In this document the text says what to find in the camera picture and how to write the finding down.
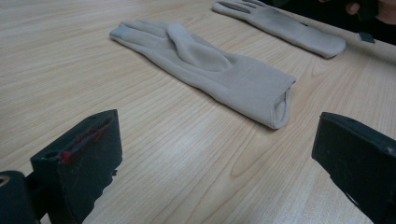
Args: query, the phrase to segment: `glove cuff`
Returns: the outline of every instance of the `glove cuff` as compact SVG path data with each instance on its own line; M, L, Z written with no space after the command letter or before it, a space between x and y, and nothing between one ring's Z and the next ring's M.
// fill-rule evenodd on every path
M286 125L290 116L290 87L296 78L265 63L255 63L219 101L273 129Z

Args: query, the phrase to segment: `gray glove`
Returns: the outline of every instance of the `gray glove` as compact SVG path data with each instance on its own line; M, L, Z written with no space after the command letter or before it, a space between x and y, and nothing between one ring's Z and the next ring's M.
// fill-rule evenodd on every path
M216 49L178 23L124 21L110 37L179 80L271 128L289 119L295 77L257 60Z
M264 32L280 37L323 58L331 58L346 47L345 39L306 26L278 10L256 0L221 0L213 10L247 21Z

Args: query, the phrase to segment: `wooden table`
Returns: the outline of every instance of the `wooden table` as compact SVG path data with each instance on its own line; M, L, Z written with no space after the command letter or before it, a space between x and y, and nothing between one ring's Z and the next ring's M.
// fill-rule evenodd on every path
M28 175L62 133L118 109L123 162L84 223L371 223L310 153L322 111L396 138L396 47L291 15L346 39L325 60L212 3L0 1L0 170ZM248 119L109 39L134 19L180 22L297 77L288 125Z

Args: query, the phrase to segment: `glove fingertip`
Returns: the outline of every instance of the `glove fingertip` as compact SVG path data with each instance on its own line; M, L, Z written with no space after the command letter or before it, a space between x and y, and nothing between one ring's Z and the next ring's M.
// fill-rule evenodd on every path
M128 28L121 26L121 27L118 27L118 28L112 30L110 32L110 36L116 37L116 38L122 38L122 35L125 34L126 32L128 32Z

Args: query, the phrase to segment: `wood grain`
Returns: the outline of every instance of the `wood grain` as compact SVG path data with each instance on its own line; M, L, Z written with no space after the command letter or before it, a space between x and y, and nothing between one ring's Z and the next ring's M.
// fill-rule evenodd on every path
M212 3L0 1L0 169L28 175L39 150L115 108L123 162L84 223L371 223L310 152L322 111L396 138L396 48L290 14L346 39L324 60ZM108 38L134 19L180 22L297 77L288 125L270 130Z

